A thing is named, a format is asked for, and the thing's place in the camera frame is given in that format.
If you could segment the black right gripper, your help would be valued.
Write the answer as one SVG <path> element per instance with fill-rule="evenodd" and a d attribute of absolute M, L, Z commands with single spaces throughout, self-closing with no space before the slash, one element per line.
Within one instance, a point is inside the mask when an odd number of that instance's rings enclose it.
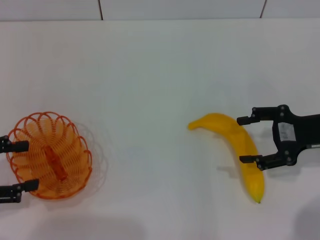
<path fill-rule="evenodd" d="M 239 125 L 250 125 L 260 121 L 273 121 L 273 141 L 276 154 L 242 155 L 243 164 L 256 164 L 260 171 L 293 166 L 298 155 L 313 146 L 320 146 L 320 115 L 298 116 L 293 114 L 287 105 L 278 107 L 253 107 L 250 116 L 236 119 Z"/>

